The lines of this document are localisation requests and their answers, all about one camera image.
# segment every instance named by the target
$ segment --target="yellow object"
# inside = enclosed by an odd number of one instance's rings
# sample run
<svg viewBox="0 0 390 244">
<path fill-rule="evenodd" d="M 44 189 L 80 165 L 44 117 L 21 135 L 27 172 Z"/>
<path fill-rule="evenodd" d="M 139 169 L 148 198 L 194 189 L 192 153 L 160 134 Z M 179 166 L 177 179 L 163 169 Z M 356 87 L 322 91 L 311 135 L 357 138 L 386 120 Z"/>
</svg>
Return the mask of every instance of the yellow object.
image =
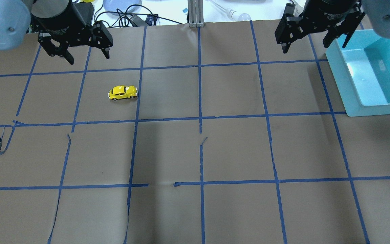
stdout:
<svg viewBox="0 0 390 244">
<path fill-rule="evenodd" d="M 135 86 L 119 85 L 109 90 L 108 97 L 112 100 L 134 98 L 138 96 L 138 88 Z"/>
</svg>

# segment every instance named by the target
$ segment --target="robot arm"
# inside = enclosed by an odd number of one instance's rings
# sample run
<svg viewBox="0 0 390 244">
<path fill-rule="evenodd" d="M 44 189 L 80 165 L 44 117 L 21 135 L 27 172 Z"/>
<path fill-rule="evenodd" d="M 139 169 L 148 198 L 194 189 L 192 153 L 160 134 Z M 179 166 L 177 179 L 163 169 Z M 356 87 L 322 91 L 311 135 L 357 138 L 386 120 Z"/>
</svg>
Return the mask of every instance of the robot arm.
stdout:
<svg viewBox="0 0 390 244">
<path fill-rule="evenodd" d="M 346 34 L 344 48 L 365 16 L 362 8 L 367 11 L 374 31 L 390 38 L 390 0 L 307 0 L 303 11 L 293 0 L 293 4 L 287 3 L 275 31 L 277 43 L 282 45 L 286 54 L 295 40 L 311 33 L 328 31 L 323 39 L 325 48 L 340 35 Z"/>
<path fill-rule="evenodd" d="M 102 22 L 86 23 L 71 0 L 0 0 L 0 49 L 20 45 L 30 16 L 44 29 L 39 32 L 38 41 L 49 56 L 64 57 L 73 64 L 68 48 L 88 45 L 101 49 L 109 59 L 111 34 Z"/>
</svg>

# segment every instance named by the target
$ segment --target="toy car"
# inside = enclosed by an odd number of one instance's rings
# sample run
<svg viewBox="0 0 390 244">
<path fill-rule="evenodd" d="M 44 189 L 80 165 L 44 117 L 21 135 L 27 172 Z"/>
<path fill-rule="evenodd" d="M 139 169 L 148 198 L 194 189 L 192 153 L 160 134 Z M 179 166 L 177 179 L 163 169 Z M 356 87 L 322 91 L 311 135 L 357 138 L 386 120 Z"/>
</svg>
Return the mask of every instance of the toy car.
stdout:
<svg viewBox="0 0 390 244">
<path fill-rule="evenodd" d="M 112 100 L 134 98 L 138 96 L 138 88 L 135 86 L 119 85 L 109 90 L 108 97 Z"/>
</svg>

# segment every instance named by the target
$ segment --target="metal bracket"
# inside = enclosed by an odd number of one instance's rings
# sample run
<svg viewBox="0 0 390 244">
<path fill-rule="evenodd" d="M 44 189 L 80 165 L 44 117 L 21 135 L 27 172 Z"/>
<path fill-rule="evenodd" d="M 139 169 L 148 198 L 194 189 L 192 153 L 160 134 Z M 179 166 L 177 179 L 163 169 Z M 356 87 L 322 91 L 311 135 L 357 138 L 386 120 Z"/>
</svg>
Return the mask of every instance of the metal bracket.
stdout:
<svg viewBox="0 0 390 244">
<path fill-rule="evenodd" d="M 189 27 L 204 27 L 202 0 L 188 0 Z"/>
</svg>

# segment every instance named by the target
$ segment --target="light blue bin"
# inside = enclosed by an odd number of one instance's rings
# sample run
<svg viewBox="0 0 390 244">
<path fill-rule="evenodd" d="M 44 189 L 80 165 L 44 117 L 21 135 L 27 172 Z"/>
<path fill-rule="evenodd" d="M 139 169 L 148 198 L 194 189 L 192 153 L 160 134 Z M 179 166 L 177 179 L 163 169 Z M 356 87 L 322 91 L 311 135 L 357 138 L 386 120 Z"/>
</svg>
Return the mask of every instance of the light blue bin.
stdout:
<svg viewBox="0 0 390 244">
<path fill-rule="evenodd" d="M 326 56 L 348 116 L 390 114 L 390 39 L 356 31 L 346 48 L 335 40 Z"/>
</svg>

